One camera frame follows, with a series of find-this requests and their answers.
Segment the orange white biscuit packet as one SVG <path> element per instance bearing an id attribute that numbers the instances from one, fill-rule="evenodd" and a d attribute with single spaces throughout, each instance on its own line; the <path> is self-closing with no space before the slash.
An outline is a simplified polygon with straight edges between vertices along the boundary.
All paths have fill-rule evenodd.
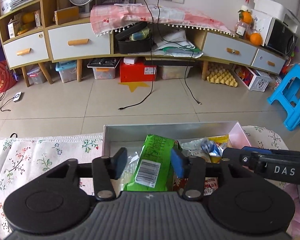
<path id="1" fill-rule="evenodd" d="M 204 196 L 211 195 L 214 191 L 218 189 L 217 178 L 206 178 L 204 182 Z"/>

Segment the yellow snack packet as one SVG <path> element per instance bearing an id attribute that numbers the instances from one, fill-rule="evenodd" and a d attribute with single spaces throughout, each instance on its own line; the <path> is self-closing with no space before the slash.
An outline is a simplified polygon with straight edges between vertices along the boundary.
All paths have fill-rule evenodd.
<path id="1" fill-rule="evenodd" d="M 217 136 L 217 137 L 208 137 L 209 140 L 216 142 L 219 146 L 221 146 L 221 148 L 223 149 L 223 151 L 227 148 L 227 147 L 232 147 L 232 144 L 230 142 L 229 139 L 229 135 L 221 135 L 221 136 Z M 210 161 L 211 163 L 219 163 L 222 156 L 221 157 L 210 157 Z"/>

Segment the green biscuit package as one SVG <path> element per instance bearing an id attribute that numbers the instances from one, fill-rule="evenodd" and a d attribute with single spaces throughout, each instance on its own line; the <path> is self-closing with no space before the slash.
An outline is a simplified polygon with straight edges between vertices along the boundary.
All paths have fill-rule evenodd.
<path id="1" fill-rule="evenodd" d="M 174 171 L 171 150 L 181 149 L 179 142 L 149 134 L 143 143 L 136 169 L 124 190 L 143 192 L 172 191 Z"/>

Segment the pink cardboard box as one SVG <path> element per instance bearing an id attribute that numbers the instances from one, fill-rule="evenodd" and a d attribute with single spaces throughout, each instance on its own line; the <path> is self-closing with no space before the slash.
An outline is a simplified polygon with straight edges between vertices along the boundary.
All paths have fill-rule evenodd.
<path id="1" fill-rule="evenodd" d="M 113 157 L 125 147 L 128 154 L 140 153 L 149 134 L 188 142 L 204 137 L 229 135 L 234 148 L 250 146 L 243 128 L 237 121 L 197 122 L 180 124 L 141 124 L 141 125 L 105 125 L 103 128 L 102 155 Z"/>

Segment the blue plastic stool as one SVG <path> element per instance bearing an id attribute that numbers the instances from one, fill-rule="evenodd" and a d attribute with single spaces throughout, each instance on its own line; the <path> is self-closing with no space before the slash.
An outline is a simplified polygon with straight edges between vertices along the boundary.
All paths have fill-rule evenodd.
<path id="1" fill-rule="evenodd" d="M 278 101 L 287 113 L 283 124 L 289 131 L 300 126 L 300 64 L 295 64 L 277 89 L 267 98 L 271 105 Z"/>

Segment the white patterned box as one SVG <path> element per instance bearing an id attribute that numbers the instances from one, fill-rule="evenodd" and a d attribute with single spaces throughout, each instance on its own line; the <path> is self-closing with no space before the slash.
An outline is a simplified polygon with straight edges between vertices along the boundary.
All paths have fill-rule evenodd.
<path id="1" fill-rule="evenodd" d="M 236 64 L 232 70 L 250 91 L 265 92 L 272 80 L 266 72 L 246 66 Z"/>

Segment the yellow egg tray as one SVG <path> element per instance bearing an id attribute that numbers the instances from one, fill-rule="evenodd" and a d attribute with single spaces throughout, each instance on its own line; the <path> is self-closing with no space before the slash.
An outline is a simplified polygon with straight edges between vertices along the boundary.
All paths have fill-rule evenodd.
<path id="1" fill-rule="evenodd" d="M 238 83 L 232 75 L 229 66 L 221 63 L 208 64 L 206 80 L 213 84 L 222 84 L 229 87 L 237 87 Z"/>

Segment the floral tablecloth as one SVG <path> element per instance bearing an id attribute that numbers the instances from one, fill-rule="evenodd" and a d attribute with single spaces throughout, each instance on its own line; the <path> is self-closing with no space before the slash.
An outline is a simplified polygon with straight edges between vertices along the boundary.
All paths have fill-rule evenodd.
<path id="1" fill-rule="evenodd" d="M 123 172 L 123 178 L 114 184 L 116 193 L 124 188 L 133 175 L 147 134 L 149 133 L 146 132 L 146 135 L 141 138 L 141 142 L 136 143 L 136 150 L 128 150 L 127 167 Z M 255 143 L 253 146 L 259 148 L 288 149 L 278 134 L 258 126 L 241 128 L 239 124 L 235 124 L 230 127 L 229 132 L 221 131 L 214 139 L 217 137 L 228 137 L 227 145 L 234 148 L 250 146 L 250 142 L 253 142 Z M 105 137 L 101 138 L 102 133 L 50 138 L 1 138 L 0 238 L 4 239 L 12 232 L 3 213 L 4 200 L 10 193 L 69 158 L 88 163 L 100 157 L 104 150 L 102 143 L 105 142 Z M 298 236 L 300 235 L 300 198 L 297 186 L 290 186 L 283 182 L 274 182 L 274 184 L 291 193 L 291 197 L 296 202 L 297 211 L 288 233 L 292 233 L 293 237 Z"/>

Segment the red shoe box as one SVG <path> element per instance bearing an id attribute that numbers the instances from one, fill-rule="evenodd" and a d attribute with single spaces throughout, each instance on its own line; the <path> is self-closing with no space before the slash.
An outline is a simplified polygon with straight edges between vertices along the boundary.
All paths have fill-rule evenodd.
<path id="1" fill-rule="evenodd" d="M 135 64 L 120 62 L 120 82 L 152 82 L 156 75 L 156 66 L 146 66 L 142 61 Z"/>

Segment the blue lid plastic bin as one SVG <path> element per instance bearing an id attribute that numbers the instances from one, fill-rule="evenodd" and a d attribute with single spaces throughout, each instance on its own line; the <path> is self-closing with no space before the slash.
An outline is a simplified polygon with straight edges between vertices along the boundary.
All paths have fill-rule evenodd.
<path id="1" fill-rule="evenodd" d="M 60 75 L 62 83 L 74 81 L 77 79 L 77 62 L 75 60 L 57 62 L 56 71 Z"/>

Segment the orange fruit lower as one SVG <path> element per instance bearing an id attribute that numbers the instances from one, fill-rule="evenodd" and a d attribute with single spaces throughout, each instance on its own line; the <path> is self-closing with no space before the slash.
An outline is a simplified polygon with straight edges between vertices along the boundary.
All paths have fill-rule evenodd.
<path id="1" fill-rule="evenodd" d="M 255 46 L 261 46 L 263 44 L 263 38 L 259 33 L 252 33 L 249 36 L 249 40 Z"/>

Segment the orange fruit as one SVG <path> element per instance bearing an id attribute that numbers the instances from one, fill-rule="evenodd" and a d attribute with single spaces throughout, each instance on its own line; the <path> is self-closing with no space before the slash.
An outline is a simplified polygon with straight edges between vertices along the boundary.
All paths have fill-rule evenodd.
<path id="1" fill-rule="evenodd" d="M 261 46 L 263 44 L 263 38 L 259 33 L 252 33 L 249 36 L 249 40 L 255 46 Z"/>
<path id="2" fill-rule="evenodd" d="M 249 10 L 239 10 L 239 20 L 246 24 L 252 24 L 253 18 Z"/>

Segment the black storage case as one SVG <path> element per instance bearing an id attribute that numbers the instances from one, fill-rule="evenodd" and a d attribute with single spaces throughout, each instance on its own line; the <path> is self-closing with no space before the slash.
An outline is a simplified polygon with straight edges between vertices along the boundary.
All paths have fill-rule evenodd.
<path id="1" fill-rule="evenodd" d="M 137 22 L 118 29 L 114 38 L 120 54 L 145 53 L 152 48 L 152 33 L 147 22 Z"/>

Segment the black microwave oven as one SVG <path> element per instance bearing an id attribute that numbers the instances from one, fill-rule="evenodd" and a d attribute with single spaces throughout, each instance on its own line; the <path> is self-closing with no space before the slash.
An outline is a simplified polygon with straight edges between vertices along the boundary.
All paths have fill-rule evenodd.
<path id="1" fill-rule="evenodd" d="M 265 47 L 281 55 L 290 57 L 294 52 L 297 41 L 297 35 L 283 22 L 276 18 L 271 19 L 264 42 Z"/>

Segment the orange fruit upper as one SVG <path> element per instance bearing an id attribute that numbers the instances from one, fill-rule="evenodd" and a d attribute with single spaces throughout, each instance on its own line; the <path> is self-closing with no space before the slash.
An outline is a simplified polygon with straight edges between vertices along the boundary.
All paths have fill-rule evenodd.
<path id="1" fill-rule="evenodd" d="M 252 24 L 253 18 L 249 10 L 239 10 L 239 20 L 246 24 Z"/>

